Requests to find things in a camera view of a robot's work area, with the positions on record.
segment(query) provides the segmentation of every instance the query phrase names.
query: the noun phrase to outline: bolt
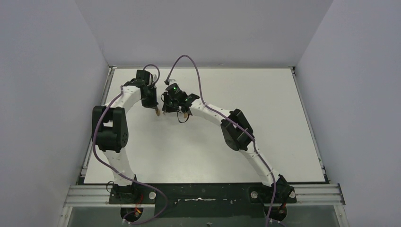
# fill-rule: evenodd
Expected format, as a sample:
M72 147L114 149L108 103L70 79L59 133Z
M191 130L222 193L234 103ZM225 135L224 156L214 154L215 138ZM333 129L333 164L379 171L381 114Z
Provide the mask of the bolt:
M150 192L149 193L149 199L154 200L156 198L156 193L155 192Z
M292 198L292 199L295 198L295 192L292 191L291 194L289 195L289 197Z
M255 191L251 192L251 198L252 199L256 199L257 197L258 197L258 193L257 192L255 192Z

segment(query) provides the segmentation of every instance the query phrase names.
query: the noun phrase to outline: white tabletop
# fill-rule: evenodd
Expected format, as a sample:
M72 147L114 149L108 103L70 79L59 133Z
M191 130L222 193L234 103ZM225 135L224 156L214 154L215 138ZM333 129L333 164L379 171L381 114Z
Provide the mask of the white tabletop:
M207 103L243 111L261 152L289 182L323 182L324 176L290 69L200 69ZM163 93L169 69L157 84ZM136 69L116 69L107 102ZM171 76L187 94L199 94L194 69ZM159 108L162 102L158 98ZM259 177L248 161L224 142L220 127L197 117L180 124L176 113L156 116L138 102L127 113L126 146L132 170L145 183L244 183ZM98 151L102 160L107 159ZM92 155L84 183L107 183L111 170Z

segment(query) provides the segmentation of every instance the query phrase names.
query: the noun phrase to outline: metal frame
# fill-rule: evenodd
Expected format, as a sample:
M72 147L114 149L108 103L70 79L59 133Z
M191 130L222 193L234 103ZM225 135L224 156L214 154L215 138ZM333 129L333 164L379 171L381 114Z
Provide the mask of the metal frame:
M116 69L141 69L141 66L111 66L109 73L107 75L105 87L103 90L103 95L101 99L101 105L106 101L108 91L110 89L110 84L114 76ZM302 100L302 96L296 81L296 75L294 67L290 67L293 79L295 82L296 89L298 91L299 99L301 101L302 108L305 113L305 118L309 126L309 130L314 142L314 146L319 158L323 174L326 175L324 164L322 162L321 154L317 146L315 135ZM83 164L80 177L85 177L87 166L89 163L90 156L92 154L92 141L89 142L87 154ZM344 197L339 184L294 184L292 185L296 191L297 203L287 204L287 206L323 206L329 205L334 206L335 213L338 219L340 227L349 227L349 223L344 210ZM58 227L66 227L69 222L70 214L73 207L133 207L135 204L109 204L110 193L106 191L106 186L104 185L76 185L71 186L64 207L62 210L61 218ZM150 207L153 208L153 204L140 204L139 207Z
M349 227L339 184L294 184L297 203L287 206L334 206L340 227ZM109 204L110 193L105 185L71 186L64 203L58 227L66 227L73 207L135 207L135 204ZM154 208L154 204L138 204Z

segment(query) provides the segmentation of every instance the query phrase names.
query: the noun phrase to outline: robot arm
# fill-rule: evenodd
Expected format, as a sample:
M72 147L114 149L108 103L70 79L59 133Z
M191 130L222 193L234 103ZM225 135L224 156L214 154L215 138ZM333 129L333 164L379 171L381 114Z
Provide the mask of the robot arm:
M238 115L243 116L242 112L238 109L231 112L229 110L225 110L225 109L219 108L214 105L208 104L208 106L211 107L212 109L218 110L226 117L230 117L230 116L232 116L232 114L236 115L236 116L238 116ZM198 117L204 118L217 126L221 126L223 129L223 132L224 132L224 130L226 130L226 132L228 133L228 130L230 130L230 129L226 128L226 126L228 126L228 127L232 126L232 124L227 123L228 121L225 118L223 118L219 114L216 114L215 112L211 111L210 109L206 108L206 105L204 105L199 99L196 99L192 103L192 105L190 106L189 109L193 116L198 116ZM225 140L226 140L227 145L230 148L236 149L235 144L232 144L232 141L230 139L225 138ZM240 149L239 152L248 160L248 162L255 169L256 173L259 175L259 177L261 179L262 184L264 184L266 186L271 186L274 183L273 178L271 177L272 174L274 175L275 179L279 179L279 172L276 171L272 167L272 165L267 162L267 159L264 157L264 155L262 153L260 153L259 155L264 160L266 160L267 164L270 166L270 169L271 169L271 173L270 173L270 171L266 168L266 166L264 165L262 160L258 157L258 155L255 154L252 143L249 143L249 145L245 149Z
M96 145L103 151L107 157L109 164L116 168L120 173L124 173L128 178L134 179L133 173L129 164L125 146L128 142L128 126L125 114L138 101L142 101L142 105L146 108L156 110L157 96L156 87L149 84L150 73L144 70L138 70L135 79L128 81L122 86L122 96L119 97L112 105L99 128L97 134ZM92 134L95 126L106 106L95 106L93 109ZM112 126L106 126L105 123L113 122ZM122 178L117 173L113 172L114 183L120 186L131 185L132 182Z
M223 131L223 136L226 144L233 150L239 151L251 164L256 173L259 175L263 185L272 187L274 183L277 185L276 196L282 199L294 197L294 188L289 186L285 178L268 163L264 155L259 151L257 144L255 146L243 131L230 123L226 118L240 125L253 137L253 129L245 118L241 110L234 111L225 110L214 105L207 104L211 109L217 110L220 114L206 107L195 94L187 95L183 92L176 83L169 85L166 88L164 95L164 112L181 111L188 115L204 118L213 124L220 126Z

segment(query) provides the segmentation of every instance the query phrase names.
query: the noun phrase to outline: white wall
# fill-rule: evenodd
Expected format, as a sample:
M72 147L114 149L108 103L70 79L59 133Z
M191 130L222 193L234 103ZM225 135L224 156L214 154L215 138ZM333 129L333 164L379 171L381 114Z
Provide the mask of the white wall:
M73 0L0 3L0 222L57 224L107 63Z
M110 65L295 66L332 0L75 0Z
M401 1L334 0L296 68L351 226L401 225Z

